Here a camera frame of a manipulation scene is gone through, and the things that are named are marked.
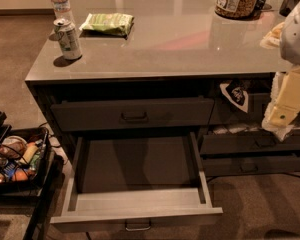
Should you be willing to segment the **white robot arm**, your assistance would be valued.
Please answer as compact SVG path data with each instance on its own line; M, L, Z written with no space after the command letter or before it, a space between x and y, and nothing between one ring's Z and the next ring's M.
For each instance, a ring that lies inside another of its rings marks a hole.
M300 1L280 27L280 54L293 67L286 73L275 74L261 126L283 141L300 113Z

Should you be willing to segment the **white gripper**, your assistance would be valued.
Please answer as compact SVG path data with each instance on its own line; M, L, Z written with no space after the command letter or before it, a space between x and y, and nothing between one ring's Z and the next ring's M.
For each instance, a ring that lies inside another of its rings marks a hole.
M300 66L274 75L270 98L261 125L283 141L300 113Z

